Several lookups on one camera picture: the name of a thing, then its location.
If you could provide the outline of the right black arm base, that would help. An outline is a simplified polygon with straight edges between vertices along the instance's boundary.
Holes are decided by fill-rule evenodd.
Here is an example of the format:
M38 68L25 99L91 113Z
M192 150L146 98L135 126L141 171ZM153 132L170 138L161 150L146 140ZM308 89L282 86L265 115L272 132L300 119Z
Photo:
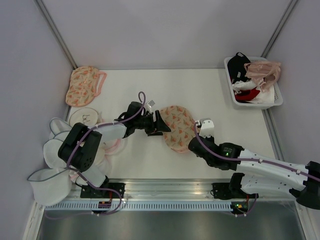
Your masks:
M232 193L229 189L229 183L227 182L217 182L212 183L212 189L210 194L213 196L214 199L218 200L231 200L235 199L236 195Z

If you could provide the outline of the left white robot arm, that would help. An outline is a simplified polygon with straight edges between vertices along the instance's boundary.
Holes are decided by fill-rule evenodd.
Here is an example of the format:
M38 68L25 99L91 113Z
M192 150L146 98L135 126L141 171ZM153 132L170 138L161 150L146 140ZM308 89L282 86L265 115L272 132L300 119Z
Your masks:
M94 164L100 144L127 138L135 130L144 130L147 136L171 132L159 110L150 112L142 103L133 101L112 123L91 128L76 123L58 149L57 156L66 163L67 169L77 172L92 187L94 195L104 198L109 193L107 176Z

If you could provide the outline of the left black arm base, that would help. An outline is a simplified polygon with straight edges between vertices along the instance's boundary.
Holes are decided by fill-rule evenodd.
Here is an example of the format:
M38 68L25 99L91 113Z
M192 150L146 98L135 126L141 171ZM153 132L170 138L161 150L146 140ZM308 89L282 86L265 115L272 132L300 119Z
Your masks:
M82 199L119 199L117 193L114 191L107 191L101 189L111 189L118 192L121 198L124 197L125 184L122 182L108 182L99 187L99 189L93 188L89 185L83 185L80 191L80 198Z

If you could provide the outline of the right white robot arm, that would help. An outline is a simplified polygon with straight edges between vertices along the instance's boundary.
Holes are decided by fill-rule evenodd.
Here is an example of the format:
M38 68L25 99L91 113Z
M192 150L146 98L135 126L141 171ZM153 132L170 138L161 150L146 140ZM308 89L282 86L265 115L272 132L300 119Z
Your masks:
M214 183L220 200L289 195L306 208L320 208L320 164L293 164L263 157L230 142L216 145L214 138L194 137L188 149L209 167L233 171L229 182Z

